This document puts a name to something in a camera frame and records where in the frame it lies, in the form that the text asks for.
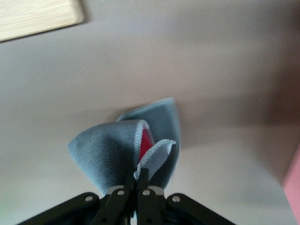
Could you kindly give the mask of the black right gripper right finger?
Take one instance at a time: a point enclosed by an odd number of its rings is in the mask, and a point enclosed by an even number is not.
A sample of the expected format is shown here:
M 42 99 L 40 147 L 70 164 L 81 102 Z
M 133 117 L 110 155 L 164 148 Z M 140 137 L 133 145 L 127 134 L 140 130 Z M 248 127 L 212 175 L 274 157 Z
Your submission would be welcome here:
M 150 186 L 148 169 L 137 181 L 137 223 L 139 225 L 232 225 L 233 222 L 182 193 L 164 196 L 164 190 Z

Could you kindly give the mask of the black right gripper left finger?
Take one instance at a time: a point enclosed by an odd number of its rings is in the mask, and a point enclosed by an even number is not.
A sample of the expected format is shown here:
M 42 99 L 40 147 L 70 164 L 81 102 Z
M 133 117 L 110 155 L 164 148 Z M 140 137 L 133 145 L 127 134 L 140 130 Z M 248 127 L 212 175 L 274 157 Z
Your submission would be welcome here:
M 103 198 L 92 192 L 80 194 L 25 221 L 24 225 L 126 225 L 127 203 L 135 187 L 133 171 L 125 183 L 109 188 Z

